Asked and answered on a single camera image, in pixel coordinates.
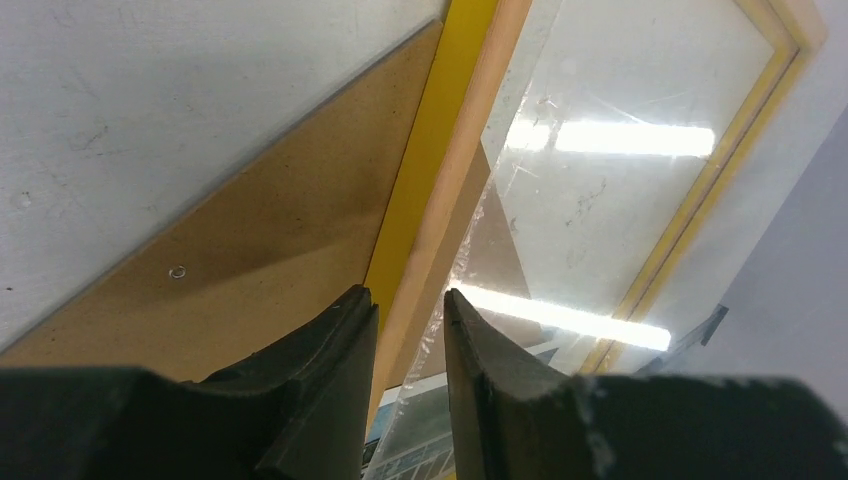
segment brown board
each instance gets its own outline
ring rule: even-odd
[[[440,33],[425,27],[365,72],[0,364],[199,380],[361,283]]]

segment yellow frame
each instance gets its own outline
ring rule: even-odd
[[[734,1],[775,53],[613,313],[614,318],[633,322],[645,319],[707,216],[827,38],[813,0]],[[600,340],[580,371],[608,371],[623,350],[621,344]]]

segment transparent acrylic sheet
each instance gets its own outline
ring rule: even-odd
[[[558,13],[545,19],[552,5]],[[599,339],[626,345],[616,371],[685,348],[720,312],[612,315],[773,54],[731,0],[534,4],[511,67],[538,61],[446,287],[564,373],[586,371]],[[498,110],[509,104],[503,86],[501,99],[495,131],[511,116]],[[686,278],[693,289],[711,275],[700,270]],[[706,302],[715,308],[723,291]],[[368,479],[452,471],[445,376],[419,378],[425,365],[443,369],[441,327],[440,299]]]

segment yellow strip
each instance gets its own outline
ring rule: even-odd
[[[380,331],[403,277],[496,5],[497,0],[453,0],[448,10],[365,276],[365,286],[380,305]]]
[[[752,15],[750,10],[752,2],[743,3],[747,4],[746,13],[761,32],[771,30],[772,33],[769,36],[772,40],[786,35],[774,32],[773,23],[761,23],[765,20],[770,22],[770,17],[774,14],[770,8],[771,5],[765,0],[759,2],[759,8],[763,10],[758,15]],[[783,16],[780,20],[783,24],[788,21]],[[614,313],[616,318],[625,318],[634,322],[644,320],[674,268],[694,242],[707,216],[718,203],[721,194],[732,183],[736,172],[744,164],[751,149],[809,63],[809,59],[814,54],[812,49],[808,49],[811,46],[799,38],[798,33],[793,32],[791,28],[786,28],[785,31],[791,35],[793,42],[788,44],[787,48],[778,48],[766,65],[719,142],[710,162],[696,179],[683,204]],[[772,44],[786,45],[784,41],[776,41]],[[615,342],[600,341],[586,358],[580,371],[584,373],[608,371],[623,350],[623,347]]]

